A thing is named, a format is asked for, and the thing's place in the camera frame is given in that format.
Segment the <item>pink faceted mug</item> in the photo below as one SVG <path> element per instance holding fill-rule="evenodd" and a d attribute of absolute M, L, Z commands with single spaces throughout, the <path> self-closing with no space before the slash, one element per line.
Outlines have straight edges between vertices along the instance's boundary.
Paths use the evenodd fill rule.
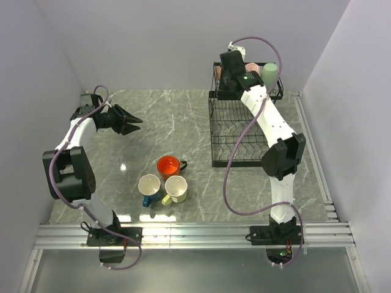
<path fill-rule="evenodd" d="M 260 76 L 262 67 L 256 63 L 251 62 L 251 63 L 245 64 L 245 69 L 247 72 L 254 71 Z"/>

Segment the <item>pale green cup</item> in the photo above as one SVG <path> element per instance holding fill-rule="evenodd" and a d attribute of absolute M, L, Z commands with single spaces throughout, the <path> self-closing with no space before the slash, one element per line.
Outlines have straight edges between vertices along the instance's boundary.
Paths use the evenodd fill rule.
<path fill-rule="evenodd" d="M 274 63 L 266 63 L 261 70 L 261 79 L 268 90 L 274 89 L 274 82 L 278 77 L 279 68 Z"/>

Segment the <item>orange mug black handle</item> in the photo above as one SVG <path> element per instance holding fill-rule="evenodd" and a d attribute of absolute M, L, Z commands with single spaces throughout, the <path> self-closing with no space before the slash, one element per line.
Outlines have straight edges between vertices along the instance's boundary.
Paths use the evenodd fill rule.
<path fill-rule="evenodd" d="M 180 161 L 175 156 L 163 156 L 156 165 L 164 181 L 167 181 L 171 176 L 179 176 L 187 166 L 186 161 Z"/>

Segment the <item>salmon flower mug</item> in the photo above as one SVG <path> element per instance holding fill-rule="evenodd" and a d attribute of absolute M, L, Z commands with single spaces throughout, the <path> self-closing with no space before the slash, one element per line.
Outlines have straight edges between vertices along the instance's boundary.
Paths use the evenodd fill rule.
<path fill-rule="evenodd" d="M 216 78 L 217 78 L 217 83 L 218 83 L 218 85 L 221 84 L 221 76 L 222 76 L 222 66 L 219 65 L 219 66 L 217 67 L 217 70 L 216 70 Z"/>

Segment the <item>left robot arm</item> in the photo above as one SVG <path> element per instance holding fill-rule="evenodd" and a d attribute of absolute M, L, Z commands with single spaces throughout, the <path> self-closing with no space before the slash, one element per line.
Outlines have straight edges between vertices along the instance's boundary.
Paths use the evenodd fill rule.
<path fill-rule="evenodd" d="M 112 129 L 123 136 L 139 130 L 140 118 L 96 93 L 81 95 L 81 105 L 70 117 L 70 128 L 55 149 L 42 155 L 49 191 L 71 209 L 90 219 L 81 228 L 104 245 L 128 240 L 116 213 L 96 193 L 96 178 L 86 147 L 99 129 Z"/>

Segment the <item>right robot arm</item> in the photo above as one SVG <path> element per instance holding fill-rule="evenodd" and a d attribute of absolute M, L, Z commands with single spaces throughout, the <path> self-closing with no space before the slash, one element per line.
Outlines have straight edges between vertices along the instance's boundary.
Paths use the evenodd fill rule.
<path fill-rule="evenodd" d="M 282 244 L 299 228 L 292 206 L 293 185 L 306 138 L 284 120 L 260 75 L 246 70 L 238 50 L 224 52 L 220 58 L 223 89 L 240 99 L 254 116 L 250 124 L 258 124 L 265 135 L 269 149 L 261 158 L 261 166 L 269 176 L 272 198 L 268 233 L 274 243 Z"/>

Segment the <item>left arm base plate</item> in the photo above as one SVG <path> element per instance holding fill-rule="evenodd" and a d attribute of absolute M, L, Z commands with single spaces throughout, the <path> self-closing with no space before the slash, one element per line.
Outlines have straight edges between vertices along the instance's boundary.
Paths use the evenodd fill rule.
<path fill-rule="evenodd" d="M 108 246 L 124 246 L 125 242 L 127 246 L 135 247 L 138 244 L 141 244 L 142 240 L 142 227 L 124 227 L 122 228 L 120 234 L 125 235 L 126 237 L 134 240 L 136 243 L 133 243 L 129 240 L 126 240 L 122 237 L 118 237 L 112 234 L 107 234 L 103 231 L 102 235 L 97 237 L 92 234 L 87 237 L 86 245 L 88 247 L 108 247 Z"/>

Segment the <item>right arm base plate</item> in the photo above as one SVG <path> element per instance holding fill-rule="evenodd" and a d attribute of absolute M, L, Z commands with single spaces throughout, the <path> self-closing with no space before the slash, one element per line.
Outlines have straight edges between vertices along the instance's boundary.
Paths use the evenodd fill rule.
<path fill-rule="evenodd" d="M 279 226 L 251 226 L 245 239 L 251 245 L 299 245 L 304 243 L 299 226 L 281 228 Z"/>

